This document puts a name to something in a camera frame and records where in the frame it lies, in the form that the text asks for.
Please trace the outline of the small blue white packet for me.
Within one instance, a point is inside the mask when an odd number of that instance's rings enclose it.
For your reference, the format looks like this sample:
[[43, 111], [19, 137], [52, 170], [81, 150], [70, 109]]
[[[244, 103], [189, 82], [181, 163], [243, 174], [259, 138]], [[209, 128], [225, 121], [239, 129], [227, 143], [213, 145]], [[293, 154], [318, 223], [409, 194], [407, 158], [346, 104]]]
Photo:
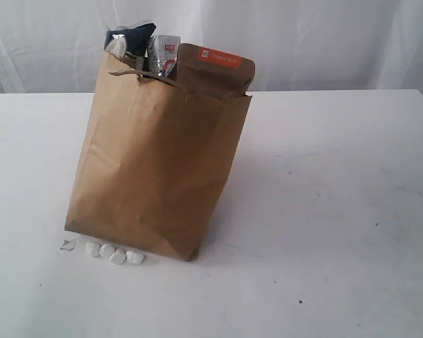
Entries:
[[148, 44], [149, 69], [160, 77], [168, 77], [177, 62], [180, 37], [176, 35], [154, 35]]

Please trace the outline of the small clear plastic scrap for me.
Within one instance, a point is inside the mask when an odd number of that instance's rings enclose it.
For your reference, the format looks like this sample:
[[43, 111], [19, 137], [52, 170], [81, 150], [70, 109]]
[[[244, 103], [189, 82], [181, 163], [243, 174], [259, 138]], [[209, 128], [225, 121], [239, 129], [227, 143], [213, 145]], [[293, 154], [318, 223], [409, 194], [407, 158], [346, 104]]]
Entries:
[[76, 240], [72, 239], [72, 240], [64, 240], [63, 244], [60, 246], [60, 250], [61, 251], [73, 251], [76, 247]]

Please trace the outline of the spaghetti package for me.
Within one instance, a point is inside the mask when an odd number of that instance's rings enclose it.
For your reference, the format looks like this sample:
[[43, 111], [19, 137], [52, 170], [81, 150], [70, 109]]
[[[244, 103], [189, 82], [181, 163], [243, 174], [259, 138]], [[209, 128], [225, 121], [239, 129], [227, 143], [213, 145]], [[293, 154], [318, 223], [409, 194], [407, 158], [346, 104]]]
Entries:
[[127, 58], [132, 62], [134, 69], [144, 70], [149, 39], [156, 28], [153, 22], [148, 22], [107, 30], [104, 50], [120, 61]]

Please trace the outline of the brown kraft pouch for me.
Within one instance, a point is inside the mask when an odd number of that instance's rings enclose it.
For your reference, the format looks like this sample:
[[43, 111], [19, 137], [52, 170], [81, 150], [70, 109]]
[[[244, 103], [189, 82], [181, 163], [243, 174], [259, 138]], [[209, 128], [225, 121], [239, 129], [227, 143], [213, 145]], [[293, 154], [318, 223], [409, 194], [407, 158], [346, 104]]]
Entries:
[[227, 100], [245, 96], [255, 77], [255, 62], [234, 54], [183, 43], [170, 79], [193, 94]]

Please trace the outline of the brown paper bag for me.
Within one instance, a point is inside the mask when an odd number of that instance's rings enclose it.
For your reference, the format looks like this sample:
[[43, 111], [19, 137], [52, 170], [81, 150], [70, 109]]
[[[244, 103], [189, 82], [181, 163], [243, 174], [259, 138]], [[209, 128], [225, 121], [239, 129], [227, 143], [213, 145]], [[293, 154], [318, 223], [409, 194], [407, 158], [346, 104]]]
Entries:
[[194, 260], [250, 102], [190, 94], [104, 54], [65, 230]]

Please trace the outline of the white pebble cluster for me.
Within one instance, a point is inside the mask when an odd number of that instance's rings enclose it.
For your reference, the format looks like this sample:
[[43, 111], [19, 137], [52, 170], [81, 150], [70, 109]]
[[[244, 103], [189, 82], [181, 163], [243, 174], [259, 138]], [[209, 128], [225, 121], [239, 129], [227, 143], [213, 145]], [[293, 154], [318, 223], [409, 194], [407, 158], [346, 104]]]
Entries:
[[91, 257], [103, 258], [116, 265], [140, 265], [145, 260], [145, 255], [139, 251], [126, 251], [108, 243], [87, 242], [85, 248]]

